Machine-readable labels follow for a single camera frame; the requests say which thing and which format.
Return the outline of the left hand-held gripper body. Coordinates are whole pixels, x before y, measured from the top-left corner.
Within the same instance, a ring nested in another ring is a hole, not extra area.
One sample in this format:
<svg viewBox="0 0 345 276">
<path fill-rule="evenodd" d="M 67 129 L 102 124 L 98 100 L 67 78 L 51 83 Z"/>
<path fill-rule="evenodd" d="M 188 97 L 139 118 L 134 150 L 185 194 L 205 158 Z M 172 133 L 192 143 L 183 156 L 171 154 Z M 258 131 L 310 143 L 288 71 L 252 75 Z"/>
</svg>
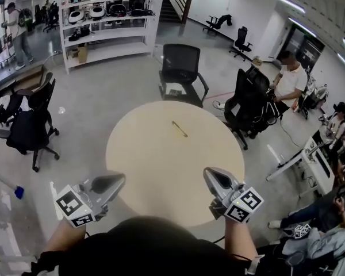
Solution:
<svg viewBox="0 0 345 276">
<path fill-rule="evenodd" d="M 56 197 L 55 204 L 73 228 L 80 228 L 106 216 L 107 193 L 104 183 L 67 185 Z"/>
</svg>

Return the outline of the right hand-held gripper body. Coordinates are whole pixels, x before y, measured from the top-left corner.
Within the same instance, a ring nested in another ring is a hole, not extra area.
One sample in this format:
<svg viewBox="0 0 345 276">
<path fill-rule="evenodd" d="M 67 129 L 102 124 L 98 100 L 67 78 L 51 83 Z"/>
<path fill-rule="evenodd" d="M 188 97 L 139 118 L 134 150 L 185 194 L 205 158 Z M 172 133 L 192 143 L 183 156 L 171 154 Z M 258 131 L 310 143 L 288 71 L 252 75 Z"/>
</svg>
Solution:
<svg viewBox="0 0 345 276">
<path fill-rule="evenodd" d="M 253 187 L 238 184 L 224 194 L 223 198 L 216 195 L 209 210 L 216 220 L 224 216 L 237 223 L 246 223 L 263 203 L 263 198 Z"/>
</svg>

